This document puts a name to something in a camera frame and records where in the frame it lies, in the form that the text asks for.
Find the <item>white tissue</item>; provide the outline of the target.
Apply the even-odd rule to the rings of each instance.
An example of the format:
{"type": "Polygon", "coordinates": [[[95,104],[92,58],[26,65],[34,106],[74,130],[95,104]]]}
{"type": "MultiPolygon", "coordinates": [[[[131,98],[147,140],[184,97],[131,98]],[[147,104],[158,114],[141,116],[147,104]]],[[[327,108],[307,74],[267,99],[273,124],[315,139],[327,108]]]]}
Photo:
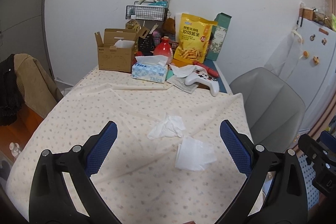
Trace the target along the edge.
{"type": "Polygon", "coordinates": [[[198,172],[206,170],[209,164],[216,161],[212,144],[185,136],[178,145],[175,168],[198,172]]]}
{"type": "Polygon", "coordinates": [[[185,129],[186,126],[182,117],[178,115],[166,115],[161,122],[151,129],[150,133],[147,135],[147,138],[150,140],[173,137],[182,138],[182,132],[185,129]]]}

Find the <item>grey upholstered chair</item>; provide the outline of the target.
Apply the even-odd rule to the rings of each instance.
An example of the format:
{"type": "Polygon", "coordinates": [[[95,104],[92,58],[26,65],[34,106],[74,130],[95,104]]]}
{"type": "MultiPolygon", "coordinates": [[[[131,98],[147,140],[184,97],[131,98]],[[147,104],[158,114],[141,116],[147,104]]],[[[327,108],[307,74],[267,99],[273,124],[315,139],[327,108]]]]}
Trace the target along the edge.
{"type": "Polygon", "coordinates": [[[248,127],[255,144],[273,152],[294,147],[305,114],[301,97],[265,68],[255,68],[230,83],[242,94],[248,127]]]}

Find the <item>floral cream tablecloth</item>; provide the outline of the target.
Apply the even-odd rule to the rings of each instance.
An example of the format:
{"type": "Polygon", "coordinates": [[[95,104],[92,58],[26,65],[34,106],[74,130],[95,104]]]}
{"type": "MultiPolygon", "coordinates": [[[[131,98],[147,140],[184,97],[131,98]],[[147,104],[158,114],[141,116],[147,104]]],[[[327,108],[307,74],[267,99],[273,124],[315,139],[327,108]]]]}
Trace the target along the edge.
{"type": "Polygon", "coordinates": [[[114,121],[118,137],[92,182],[123,223],[215,223],[245,181],[219,135],[223,120],[249,134],[241,94],[206,89],[188,94],[168,84],[93,70],[48,114],[16,159],[6,193],[29,212],[30,188],[41,152],[67,152],[114,121]],[[183,135],[212,144],[216,161],[192,172],[175,167],[181,138],[150,140],[167,115],[180,116],[183,135]]]}

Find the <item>white refrigerator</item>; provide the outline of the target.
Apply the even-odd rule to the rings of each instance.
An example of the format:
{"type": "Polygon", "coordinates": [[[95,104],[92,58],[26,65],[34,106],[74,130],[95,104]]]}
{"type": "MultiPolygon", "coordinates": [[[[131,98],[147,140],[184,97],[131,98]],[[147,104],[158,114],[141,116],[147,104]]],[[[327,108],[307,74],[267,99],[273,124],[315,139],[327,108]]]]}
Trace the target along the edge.
{"type": "Polygon", "coordinates": [[[335,31],[300,17],[281,71],[284,81],[300,96],[306,110],[299,132],[309,132],[335,93],[335,31]]]}

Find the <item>brown jacket on chair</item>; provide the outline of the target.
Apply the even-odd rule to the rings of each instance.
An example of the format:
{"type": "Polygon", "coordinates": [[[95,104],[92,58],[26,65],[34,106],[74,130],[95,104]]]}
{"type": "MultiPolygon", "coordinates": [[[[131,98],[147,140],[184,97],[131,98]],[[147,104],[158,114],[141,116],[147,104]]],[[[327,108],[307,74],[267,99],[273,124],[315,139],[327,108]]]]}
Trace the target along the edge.
{"type": "Polygon", "coordinates": [[[56,83],[41,63],[26,53],[14,55],[14,70],[24,103],[40,117],[46,118],[63,98],[56,83]]]}

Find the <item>red tool on table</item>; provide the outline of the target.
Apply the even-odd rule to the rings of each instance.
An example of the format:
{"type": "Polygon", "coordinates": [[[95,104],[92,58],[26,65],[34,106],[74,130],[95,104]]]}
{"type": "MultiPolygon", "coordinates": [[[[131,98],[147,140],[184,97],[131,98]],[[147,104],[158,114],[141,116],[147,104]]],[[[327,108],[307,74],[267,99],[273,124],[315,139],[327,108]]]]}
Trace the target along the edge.
{"type": "Polygon", "coordinates": [[[198,62],[198,61],[193,61],[193,65],[198,65],[199,67],[202,67],[206,70],[206,72],[208,73],[209,76],[214,77],[214,78],[218,78],[219,77],[219,73],[216,70],[213,70],[212,68],[198,62]]]}

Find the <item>white game controller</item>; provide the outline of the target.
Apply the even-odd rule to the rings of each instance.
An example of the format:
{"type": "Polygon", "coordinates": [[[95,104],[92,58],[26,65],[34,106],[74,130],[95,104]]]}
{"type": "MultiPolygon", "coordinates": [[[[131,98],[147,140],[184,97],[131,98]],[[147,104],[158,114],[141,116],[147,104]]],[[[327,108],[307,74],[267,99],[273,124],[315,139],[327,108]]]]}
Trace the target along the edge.
{"type": "Polygon", "coordinates": [[[196,70],[185,78],[186,86],[191,86],[195,83],[199,83],[209,87],[210,93],[213,97],[216,97],[219,93],[219,83],[217,79],[208,76],[202,71],[196,70]]]}

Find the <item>brown cardboard box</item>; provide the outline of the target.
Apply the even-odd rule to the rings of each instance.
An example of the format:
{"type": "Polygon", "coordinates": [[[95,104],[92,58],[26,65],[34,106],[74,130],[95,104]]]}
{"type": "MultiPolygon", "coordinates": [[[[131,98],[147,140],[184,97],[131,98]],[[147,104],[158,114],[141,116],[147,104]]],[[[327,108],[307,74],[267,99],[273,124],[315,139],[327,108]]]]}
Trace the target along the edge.
{"type": "Polygon", "coordinates": [[[136,42],[138,38],[145,38],[148,33],[146,27],[139,31],[106,28],[104,37],[100,32],[95,32],[98,68],[102,71],[131,73],[134,54],[137,52],[136,42]]]}

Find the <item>white garment on fridge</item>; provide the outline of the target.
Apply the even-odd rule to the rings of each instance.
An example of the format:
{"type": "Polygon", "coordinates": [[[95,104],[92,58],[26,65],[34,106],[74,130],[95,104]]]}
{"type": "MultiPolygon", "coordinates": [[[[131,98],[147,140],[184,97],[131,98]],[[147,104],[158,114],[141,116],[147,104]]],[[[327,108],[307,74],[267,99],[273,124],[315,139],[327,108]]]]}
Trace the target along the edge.
{"type": "Polygon", "coordinates": [[[303,57],[303,42],[301,34],[296,29],[291,30],[272,53],[264,68],[287,81],[303,57]]]}

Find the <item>blue tissue box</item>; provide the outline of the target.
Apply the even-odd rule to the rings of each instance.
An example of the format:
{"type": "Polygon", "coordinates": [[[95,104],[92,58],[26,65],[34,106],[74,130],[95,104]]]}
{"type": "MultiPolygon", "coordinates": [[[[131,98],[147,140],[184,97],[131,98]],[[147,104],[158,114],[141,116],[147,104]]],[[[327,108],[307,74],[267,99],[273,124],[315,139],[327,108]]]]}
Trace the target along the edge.
{"type": "Polygon", "coordinates": [[[132,66],[133,79],[163,84],[168,71],[168,57],[164,55],[136,56],[136,63],[132,66]]]}

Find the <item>black garment on chair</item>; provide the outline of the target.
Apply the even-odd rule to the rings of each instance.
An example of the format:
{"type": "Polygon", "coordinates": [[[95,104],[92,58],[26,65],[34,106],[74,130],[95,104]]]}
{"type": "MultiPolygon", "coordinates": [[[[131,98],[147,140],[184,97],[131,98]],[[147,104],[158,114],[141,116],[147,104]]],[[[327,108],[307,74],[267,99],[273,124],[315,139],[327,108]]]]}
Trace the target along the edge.
{"type": "Polygon", "coordinates": [[[11,54],[1,62],[0,71],[0,118],[1,126],[8,126],[17,120],[17,114],[24,103],[17,86],[17,75],[14,69],[14,56],[11,54]]]}

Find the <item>red white vase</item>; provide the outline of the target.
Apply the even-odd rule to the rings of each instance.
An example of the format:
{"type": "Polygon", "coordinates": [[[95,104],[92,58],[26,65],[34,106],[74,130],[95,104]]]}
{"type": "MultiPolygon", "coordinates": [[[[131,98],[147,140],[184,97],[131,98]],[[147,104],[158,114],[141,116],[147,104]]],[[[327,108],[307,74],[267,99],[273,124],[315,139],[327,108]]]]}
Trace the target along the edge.
{"type": "Polygon", "coordinates": [[[161,42],[155,47],[153,55],[163,55],[168,57],[169,60],[173,58],[173,50],[168,36],[161,39],[161,42]]]}

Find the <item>green tall box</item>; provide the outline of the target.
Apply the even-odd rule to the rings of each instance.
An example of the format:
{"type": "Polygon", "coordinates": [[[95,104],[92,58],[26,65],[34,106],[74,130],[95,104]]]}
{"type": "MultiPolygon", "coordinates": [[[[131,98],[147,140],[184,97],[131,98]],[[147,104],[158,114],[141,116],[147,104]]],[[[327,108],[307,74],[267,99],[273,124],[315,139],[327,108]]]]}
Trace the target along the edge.
{"type": "Polygon", "coordinates": [[[209,48],[207,50],[206,59],[216,61],[222,49],[224,39],[226,37],[228,27],[230,25],[231,16],[223,12],[219,13],[215,21],[218,23],[213,27],[210,36],[209,48]]]}

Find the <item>yellow fries snack bag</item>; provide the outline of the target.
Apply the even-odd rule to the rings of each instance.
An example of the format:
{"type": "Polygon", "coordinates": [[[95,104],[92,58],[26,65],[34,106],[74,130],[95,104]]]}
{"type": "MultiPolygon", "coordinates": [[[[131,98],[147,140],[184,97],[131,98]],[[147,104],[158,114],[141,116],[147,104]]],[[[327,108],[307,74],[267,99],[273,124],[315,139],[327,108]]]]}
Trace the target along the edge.
{"type": "Polygon", "coordinates": [[[203,63],[211,32],[217,25],[216,21],[182,13],[174,58],[187,64],[192,64],[194,61],[203,63]]]}

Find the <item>wooden basket on fridge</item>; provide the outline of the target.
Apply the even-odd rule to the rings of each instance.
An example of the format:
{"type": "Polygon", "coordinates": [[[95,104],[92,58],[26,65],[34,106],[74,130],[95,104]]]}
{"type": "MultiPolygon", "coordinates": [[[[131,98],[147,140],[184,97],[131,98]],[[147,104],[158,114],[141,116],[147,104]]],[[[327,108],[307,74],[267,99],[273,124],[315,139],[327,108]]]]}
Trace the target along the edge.
{"type": "Polygon", "coordinates": [[[318,12],[316,9],[300,8],[299,17],[302,17],[310,21],[314,21],[316,23],[319,23],[321,25],[328,26],[328,27],[330,27],[332,24],[331,19],[327,15],[321,12],[318,12]]]}

